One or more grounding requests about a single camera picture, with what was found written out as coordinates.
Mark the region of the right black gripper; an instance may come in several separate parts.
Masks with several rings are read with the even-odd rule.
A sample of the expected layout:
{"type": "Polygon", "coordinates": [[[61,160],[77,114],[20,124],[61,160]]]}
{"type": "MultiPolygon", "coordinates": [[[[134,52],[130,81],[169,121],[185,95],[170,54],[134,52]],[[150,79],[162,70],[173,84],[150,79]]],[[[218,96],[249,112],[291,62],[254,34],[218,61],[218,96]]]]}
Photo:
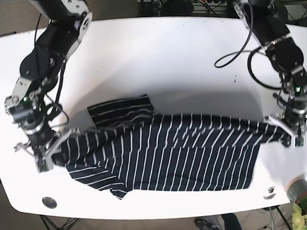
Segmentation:
{"type": "Polygon", "coordinates": [[[64,128],[61,131],[52,130],[47,123],[41,123],[35,129],[25,130],[27,143],[18,143],[14,151],[24,150],[34,158],[39,173],[54,169],[55,165],[64,167],[65,156],[62,144],[70,138],[79,136],[79,128],[64,128]]]}

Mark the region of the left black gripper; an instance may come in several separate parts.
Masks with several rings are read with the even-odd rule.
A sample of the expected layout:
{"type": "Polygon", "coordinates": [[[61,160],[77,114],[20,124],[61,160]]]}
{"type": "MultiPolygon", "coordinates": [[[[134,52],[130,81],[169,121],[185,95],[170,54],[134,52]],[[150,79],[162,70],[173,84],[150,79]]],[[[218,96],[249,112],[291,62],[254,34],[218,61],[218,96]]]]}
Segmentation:
{"type": "Polygon", "coordinates": [[[282,140],[285,147],[304,146],[307,133],[307,98],[294,100],[289,97],[285,101],[277,97],[276,101],[283,112],[266,116],[264,121],[282,128],[286,134],[282,140]]]}

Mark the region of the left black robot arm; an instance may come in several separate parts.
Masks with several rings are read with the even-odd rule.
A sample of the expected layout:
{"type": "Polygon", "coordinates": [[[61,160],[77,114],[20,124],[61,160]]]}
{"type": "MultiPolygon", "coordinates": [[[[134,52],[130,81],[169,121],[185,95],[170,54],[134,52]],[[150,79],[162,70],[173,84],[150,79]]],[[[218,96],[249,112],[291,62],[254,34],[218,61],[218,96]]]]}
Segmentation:
{"type": "Polygon", "coordinates": [[[273,90],[277,105],[284,111],[282,118],[269,117],[278,123],[288,137],[287,146],[300,147],[307,132],[307,72],[303,66],[304,55],[292,39],[285,22],[273,7],[275,0],[234,0],[233,8],[244,20],[249,35],[260,46],[253,49],[247,59],[251,78],[260,86],[273,90]],[[258,80],[252,72],[252,58],[264,51],[281,80],[279,87],[272,87],[258,80]]]}

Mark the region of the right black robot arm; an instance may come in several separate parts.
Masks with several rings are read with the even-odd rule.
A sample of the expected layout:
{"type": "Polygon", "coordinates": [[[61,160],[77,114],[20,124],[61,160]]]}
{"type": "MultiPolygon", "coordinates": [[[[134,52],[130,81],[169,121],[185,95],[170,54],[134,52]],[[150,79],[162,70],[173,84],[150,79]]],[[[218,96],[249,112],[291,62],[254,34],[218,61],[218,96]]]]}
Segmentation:
{"type": "Polygon", "coordinates": [[[30,0],[49,25],[35,37],[34,49],[23,59],[12,95],[5,99],[6,113],[25,133],[27,143],[18,143],[15,151],[24,150],[34,158],[38,172],[54,168],[54,154],[61,144],[79,134],[79,129],[56,132],[49,125],[64,113],[59,103],[66,63],[82,42],[93,13],[86,0],[30,0]]]}

